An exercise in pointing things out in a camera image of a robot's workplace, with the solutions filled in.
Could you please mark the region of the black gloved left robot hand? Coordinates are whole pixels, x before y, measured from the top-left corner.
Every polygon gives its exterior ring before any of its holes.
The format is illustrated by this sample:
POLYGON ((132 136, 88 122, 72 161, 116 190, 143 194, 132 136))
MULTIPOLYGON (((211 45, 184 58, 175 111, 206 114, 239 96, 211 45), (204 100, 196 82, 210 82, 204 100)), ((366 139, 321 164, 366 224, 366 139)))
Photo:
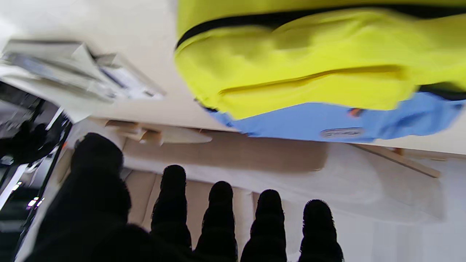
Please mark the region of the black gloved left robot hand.
POLYGON ((123 153, 98 133, 76 146, 70 174, 48 207, 27 262, 286 262, 281 196, 258 198, 250 239, 238 256, 233 189, 211 187, 195 249, 187 227, 186 174, 164 169, 150 232, 128 222, 131 200, 121 179, 123 153))

